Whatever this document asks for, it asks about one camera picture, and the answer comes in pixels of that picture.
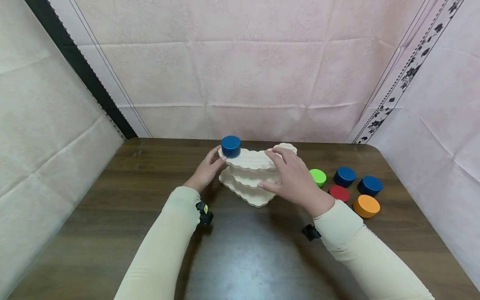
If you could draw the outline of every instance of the brown tabletop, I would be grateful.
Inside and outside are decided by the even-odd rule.
[[[170,192],[195,171],[219,141],[132,139],[115,154],[60,231],[35,259],[10,300],[113,299],[145,234]],[[242,142],[251,150],[273,142]],[[382,209],[366,220],[418,275],[436,299],[479,299],[385,159],[369,145],[294,143],[309,168],[332,185],[339,166],[359,178],[379,177]],[[348,189],[359,195],[358,179]],[[215,179],[202,194],[215,217],[192,236],[177,281],[176,299],[367,299],[352,275],[309,242],[312,220],[276,197],[250,207]]]

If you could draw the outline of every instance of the finger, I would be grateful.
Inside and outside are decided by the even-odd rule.
[[[226,157],[219,157],[216,159],[216,161],[212,164],[212,168],[215,170],[215,172],[222,167],[222,165],[225,163]]]
[[[286,164],[293,163],[297,158],[297,155],[292,150],[288,150],[285,148],[277,147],[273,148],[272,151],[280,154]]]
[[[267,150],[265,151],[265,154],[267,154],[267,156],[273,161],[273,163],[275,164],[275,167],[277,167],[278,169],[281,169],[283,168],[283,166],[285,165],[285,161],[283,161],[283,159],[276,155],[275,153],[273,153],[272,151],[270,150]]]
[[[272,192],[274,194],[278,194],[280,192],[281,185],[267,182],[267,181],[262,181],[257,186],[261,189],[266,190],[267,192]]]
[[[207,154],[207,156],[205,156],[205,160],[208,161],[209,163],[212,161],[212,158],[215,156],[215,153],[218,152],[218,150],[220,149],[221,145],[218,145],[217,147],[213,148],[212,150],[210,150]]]

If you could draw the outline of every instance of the white curtain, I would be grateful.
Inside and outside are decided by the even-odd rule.
[[[122,138],[25,2],[0,0],[0,299]]]
[[[140,136],[343,142],[418,0],[52,0]]]
[[[475,0],[438,2],[348,140],[382,152],[477,288],[479,15]]]

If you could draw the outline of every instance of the floral patterned border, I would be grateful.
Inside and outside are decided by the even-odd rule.
[[[464,0],[444,0],[434,20],[428,27],[427,32],[415,48],[413,54],[410,56],[410,59],[402,68],[402,71],[388,90],[388,93],[384,96],[379,106],[362,126],[362,129],[356,135],[352,144],[366,144],[380,128],[382,123],[399,102],[403,93],[412,82],[433,46],[435,46],[437,40],[454,17],[458,8],[462,5],[463,1]]]

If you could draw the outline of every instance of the sleeve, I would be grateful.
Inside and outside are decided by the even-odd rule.
[[[328,251],[350,269],[369,299],[433,299],[410,268],[342,201],[336,200],[314,222]]]
[[[173,299],[180,266],[200,222],[199,193],[177,187],[148,231],[115,295],[115,300]]]

